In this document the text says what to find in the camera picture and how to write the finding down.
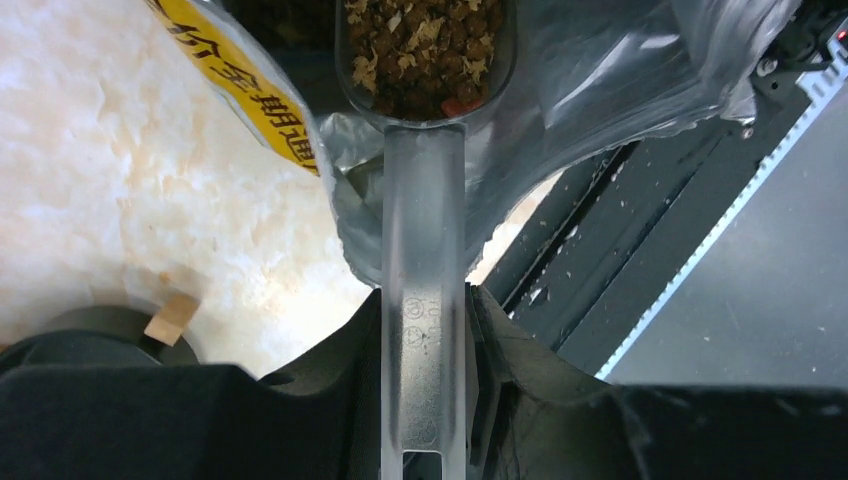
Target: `wooden stick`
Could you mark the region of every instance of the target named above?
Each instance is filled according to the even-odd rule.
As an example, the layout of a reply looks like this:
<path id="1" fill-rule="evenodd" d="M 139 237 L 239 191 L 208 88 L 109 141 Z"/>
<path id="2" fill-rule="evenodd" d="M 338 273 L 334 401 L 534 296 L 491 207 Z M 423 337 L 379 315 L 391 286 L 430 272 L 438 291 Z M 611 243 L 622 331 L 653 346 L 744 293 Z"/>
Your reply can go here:
<path id="1" fill-rule="evenodd" d="M 193 298 L 178 293 L 168 299 L 144 329 L 144 334 L 171 347 L 182 336 L 200 304 Z"/>

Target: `screw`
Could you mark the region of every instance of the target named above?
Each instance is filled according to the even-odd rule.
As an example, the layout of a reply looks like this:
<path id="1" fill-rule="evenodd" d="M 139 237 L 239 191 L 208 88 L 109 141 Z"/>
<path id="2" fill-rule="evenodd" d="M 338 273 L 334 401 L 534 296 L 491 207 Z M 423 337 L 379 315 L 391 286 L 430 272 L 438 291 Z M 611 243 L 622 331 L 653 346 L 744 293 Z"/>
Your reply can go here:
<path id="1" fill-rule="evenodd" d="M 771 75 L 777 70 L 777 60 L 773 58 L 764 58 L 757 63 L 757 76 L 765 77 Z"/>

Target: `gray surface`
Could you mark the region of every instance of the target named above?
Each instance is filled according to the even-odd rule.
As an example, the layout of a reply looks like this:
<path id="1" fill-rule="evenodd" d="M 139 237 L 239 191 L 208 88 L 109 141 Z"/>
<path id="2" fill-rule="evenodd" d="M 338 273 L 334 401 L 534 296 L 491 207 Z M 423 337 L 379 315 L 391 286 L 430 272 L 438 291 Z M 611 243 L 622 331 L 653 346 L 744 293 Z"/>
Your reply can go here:
<path id="1" fill-rule="evenodd" d="M 607 377 L 848 388 L 848 88 Z"/>

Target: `white marble surface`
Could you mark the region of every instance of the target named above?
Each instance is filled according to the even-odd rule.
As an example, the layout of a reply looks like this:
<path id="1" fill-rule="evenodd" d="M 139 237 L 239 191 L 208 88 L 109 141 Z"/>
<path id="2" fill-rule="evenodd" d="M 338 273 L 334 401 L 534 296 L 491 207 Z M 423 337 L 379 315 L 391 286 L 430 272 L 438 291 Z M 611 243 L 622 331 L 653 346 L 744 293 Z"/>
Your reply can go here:
<path id="1" fill-rule="evenodd" d="M 0 343 L 183 291 L 201 358 L 262 375 L 366 297 L 321 182 L 257 144 L 142 0 L 5 0 L 0 32 Z"/>

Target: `plastic scoop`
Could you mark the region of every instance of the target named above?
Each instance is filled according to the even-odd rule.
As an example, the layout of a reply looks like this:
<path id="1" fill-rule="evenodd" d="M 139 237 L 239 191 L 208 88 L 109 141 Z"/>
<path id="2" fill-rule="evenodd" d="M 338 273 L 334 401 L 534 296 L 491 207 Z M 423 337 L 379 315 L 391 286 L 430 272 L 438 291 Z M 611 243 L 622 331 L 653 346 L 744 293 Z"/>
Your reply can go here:
<path id="1" fill-rule="evenodd" d="M 336 6 L 336 72 L 350 102 L 385 134 L 381 468 L 403 478 L 407 452 L 438 453 L 442 478 L 466 476 L 465 138 L 490 119 L 516 57 L 515 5 L 503 1 L 487 81 L 470 112 L 412 122 L 371 109 L 353 83 L 344 0 Z"/>

